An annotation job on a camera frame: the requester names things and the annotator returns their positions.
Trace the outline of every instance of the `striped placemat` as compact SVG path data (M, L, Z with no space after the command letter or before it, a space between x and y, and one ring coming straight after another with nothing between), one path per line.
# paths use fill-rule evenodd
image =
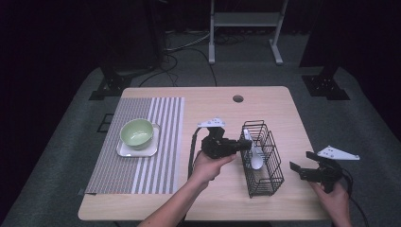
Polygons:
M121 98L85 193L172 194L177 191L183 97ZM158 151L151 157L121 157L121 128L134 118L160 126Z

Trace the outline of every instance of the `gray carpet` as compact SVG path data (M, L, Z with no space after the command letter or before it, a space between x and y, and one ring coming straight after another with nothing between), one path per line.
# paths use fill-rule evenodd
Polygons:
M392 135L357 81L339 69L335 80L351 100L329 101L311 97L301 75L318 74L322 68L299 68L307 36L282 35L278 46L285 64L276 66L267 46L271 35L236 37L237 44L218 45L212 66L218 86L286 86L289 88L312 147L330 145L358 154L358 162L341 161L354 176L354 198L364 210L371 226L401 226L401 144ZM170 34L168 46L187 44L199 36ZM191 46L207 56L207 44ZM215 86L205 57L195 50L171 54L178 62L170 74L147 80L143 87ZM175 60L165 57L163 67ZM148 76L134 78L132 87ZM112 222L88 222L78 218L85 188L96 164L105 133L96 132L104 114L112 114L118 97L88 100L102 80L99 69L83 82L62 121L55 130L40 161L2 226L115 226ZM352 221L363 226L361 214L351 204ZM136 222L119 222L135 226ZM223 223L189 223L190 226L224 226ZM227 223L227 226L269 226L266 222ZM273 221L272 226L330 226L329 221Z

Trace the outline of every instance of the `black wire basket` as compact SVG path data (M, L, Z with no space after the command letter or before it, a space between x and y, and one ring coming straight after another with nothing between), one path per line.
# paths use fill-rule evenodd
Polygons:
M259 169L253 169L251 150L241 150L242 164L247 180L248 193L253 196L272 196L284 182L281 171L281 159L274 143L273 135L268 130L263 120L246 121L242 126L241 139L245 139L244 129L248 129L256 147L262 151L263 165Z

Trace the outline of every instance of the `saucer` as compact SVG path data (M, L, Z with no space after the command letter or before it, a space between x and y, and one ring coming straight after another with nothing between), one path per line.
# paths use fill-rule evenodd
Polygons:
M153 138L151 140L150 145L144 149L133 149L126 144L124 144L121 139L118 141L117 154L122 157L150 157L157 152L157 148L159 147L159 138L160 138L160 126L157 124L153 125Z

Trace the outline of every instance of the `bowl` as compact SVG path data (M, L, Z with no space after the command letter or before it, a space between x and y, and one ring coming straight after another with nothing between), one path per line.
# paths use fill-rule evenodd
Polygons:
M146 119L133 119L121 128L120 138L133 149L144 149L150 145L153 125Z

